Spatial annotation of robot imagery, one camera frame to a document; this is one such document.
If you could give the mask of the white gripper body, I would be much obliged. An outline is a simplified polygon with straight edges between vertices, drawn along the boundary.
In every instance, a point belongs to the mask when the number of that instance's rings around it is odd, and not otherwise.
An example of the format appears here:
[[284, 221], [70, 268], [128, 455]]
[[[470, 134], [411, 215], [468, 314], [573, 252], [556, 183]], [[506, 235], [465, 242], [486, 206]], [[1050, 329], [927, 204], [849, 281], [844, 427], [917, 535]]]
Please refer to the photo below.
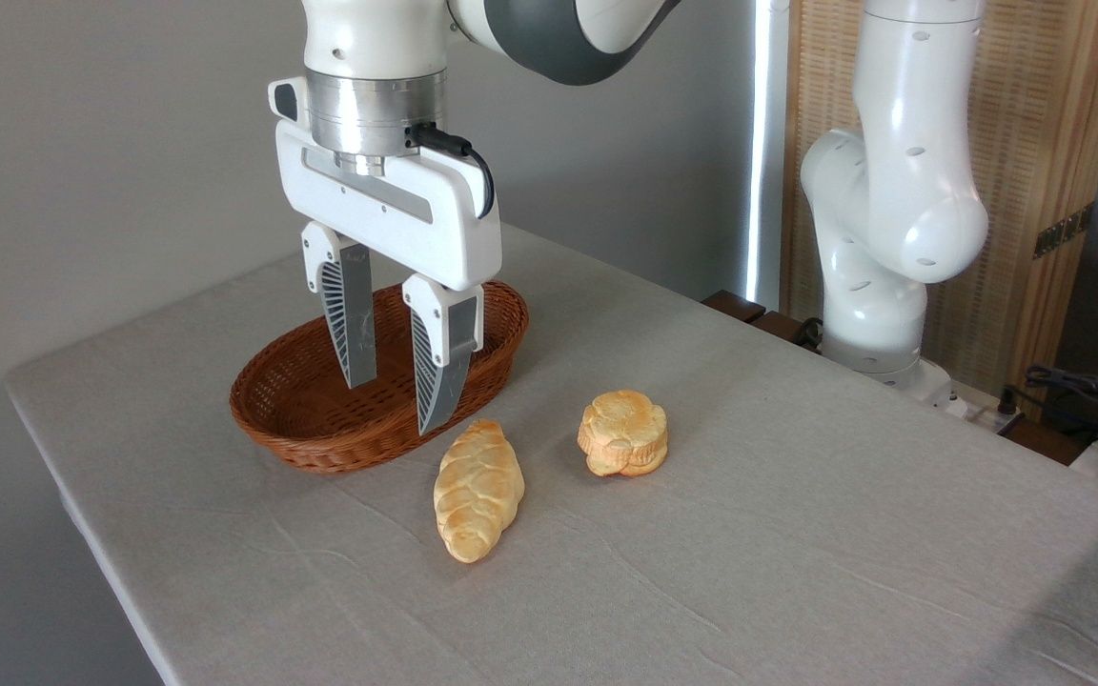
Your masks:
[[498, 207], [475, 161], [423, 147], [386, 157], [384, 173], [354, 175], [314, 142], [302, 77], [269, 85], [280, 183], [296, 212], [453, 291], [496, 275]]

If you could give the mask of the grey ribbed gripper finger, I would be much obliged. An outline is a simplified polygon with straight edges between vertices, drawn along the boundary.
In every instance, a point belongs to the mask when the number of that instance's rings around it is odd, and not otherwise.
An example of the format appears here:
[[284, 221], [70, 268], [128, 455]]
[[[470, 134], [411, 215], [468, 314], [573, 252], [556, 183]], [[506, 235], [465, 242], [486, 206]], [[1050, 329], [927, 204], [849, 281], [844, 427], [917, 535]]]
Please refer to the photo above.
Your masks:
[[411, 312], [418, 428], [425, 435], [448, 421], [460, 403], [472, 355], [483, 347], [484, 292], [446, 290], [413, 274], [402, 296]]
[[377, 376], [371, 251], [316, 221], [301, 240], [309, 290], [320, 295], [345, 381], [366, 385]]

